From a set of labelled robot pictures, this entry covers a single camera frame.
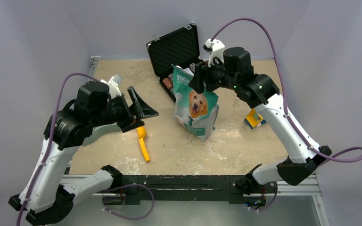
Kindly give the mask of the yellow plastic scoop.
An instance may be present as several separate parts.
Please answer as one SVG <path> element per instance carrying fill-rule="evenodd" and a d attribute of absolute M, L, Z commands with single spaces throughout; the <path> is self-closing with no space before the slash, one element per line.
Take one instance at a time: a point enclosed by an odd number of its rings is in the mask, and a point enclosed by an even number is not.
<path fill-rule="evenodd" d="M 141 148 L 141 152 L 142 152 L 142 155 L 144 157 L 144 160 L 145 162 L 150 162 L 150 157 L 149 157 L 149 154 L 148 154 L 148 151 L 147 151 L 147 148 L 146 148 L 146 144 L 145 144 L 145 138 L 147 136 L 147 131 L 144 127 L 138 127 L 137 128 L 137 133 L 138 133 L 138 140 L 139 140 L 139 145 L 140 145 L 140 148 Z"/>

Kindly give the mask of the green dog food bag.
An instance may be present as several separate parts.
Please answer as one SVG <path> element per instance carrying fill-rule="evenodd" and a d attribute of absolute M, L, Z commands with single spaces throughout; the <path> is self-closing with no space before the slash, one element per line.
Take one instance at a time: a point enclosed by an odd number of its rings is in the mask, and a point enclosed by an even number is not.
<path fill-rule="evenodd" d="M 189 87 L 192 78 L 190 70 L 173 65 L 173 117 L 200 141 L 206 141 L 215 131 L 214 123 L 219 111 L 218 96 L 214 92 L 197 93 Z"/>

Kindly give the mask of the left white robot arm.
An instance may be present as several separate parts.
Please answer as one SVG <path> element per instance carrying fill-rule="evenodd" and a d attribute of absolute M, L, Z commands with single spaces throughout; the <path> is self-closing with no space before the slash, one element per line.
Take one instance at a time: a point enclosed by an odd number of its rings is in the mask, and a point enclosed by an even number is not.
<path fill-rule="evenodd" d="M 26 210 L 26 220 L 33 226 L 62 221 L 74 205 L 89 196 L 124 188 L 122 173 L 113 166 L 103 166 L 97 173 L 80 181 L 61 184 L 68 163 L 96 127 L 116 124 L 122 132 L 144 125 L 144 119 L 158 116 L 133 87 L 127 89 L 132 104 L 124 96 L 110 94 L 110 86 L 89 81 L 79 87 L 77 97 L 56 111 L 48 121 L 40 158 L 22 193 L 13 195 L 9 204 L 16 211 Z"/>

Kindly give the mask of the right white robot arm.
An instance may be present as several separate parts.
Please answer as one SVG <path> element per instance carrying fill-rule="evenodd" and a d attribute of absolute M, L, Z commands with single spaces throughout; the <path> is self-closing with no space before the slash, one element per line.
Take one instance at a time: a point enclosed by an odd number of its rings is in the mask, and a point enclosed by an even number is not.
<path fill-rule="evenodd" d="M 296 118 L 284 106 L 279 88 L 266 74 L 254 73 L 250 53 L 242 47 L 206 47 L 209 60 L 198 63 L 189 86 L 197 93 L 217 88 L 233 90 L 270 125 L 285 147 L 288 156 L 279 163 L 259 164 L 245 175 L 236 186 L 251 194 L 270 182 L 285 181 L 296 186 L 308 178 L 331 155 L 328 146 L 320 146 L 300 128 Z"/>

